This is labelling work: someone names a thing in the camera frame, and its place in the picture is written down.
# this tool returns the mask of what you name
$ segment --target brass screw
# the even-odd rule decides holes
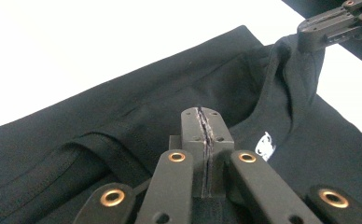
[[[320,196],[321,200],[331,206],[338,208],[346,208],[349,206],[349,201],[347,201],[346,198],[332,189],[320,189],[318,191],[318,195]]]
[[[257,158],[254,155],[244,152],[239,154],[239,160],[243,162],[254,162]]]
[[[169,155],[169,160],[174,162],[180,162],[185,159],[185,155],[180,152],[175,152]]]
[[[108,196],[118,196],[115,199],[109,199]],[[102,197],[100,198],[100,203],[105,207],[112,207],[115,205],[120,204],[125,199],[125,193],[120,189],[109,189],[103,193]]]

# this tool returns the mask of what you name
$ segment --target robotic end effector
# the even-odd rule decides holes
[[[299,50],[311,52],[349,39],[362,39],[362,0],[348,0],[298,27]]]

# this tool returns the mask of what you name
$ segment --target white logo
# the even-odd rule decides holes
[[[261,156],[264,161],[267,161],[271,157],[275,149],[276,146],[272,145],[271,136],[267,132],[265,132],[265,135],[263,135],[257,143],[256,153]]]

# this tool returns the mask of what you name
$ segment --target white table surface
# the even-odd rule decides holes
[[[0,0],[0,125],[239,25],[269,45],[302,21],[280,0]],[[359,59],[327,48],[318,93],[362,132]]]

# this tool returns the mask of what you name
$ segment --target black t-shirt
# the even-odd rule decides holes
[[[138,186],[197,105],[222,115],[236,149],[269,136],[269,165],[299,195],[327,184],[362,203],[362,133],[316,95],[323,59],[242,26],[1,126],[0,222],[69,223],[102,185]],[[238,221],[216,204],[214,220]]]

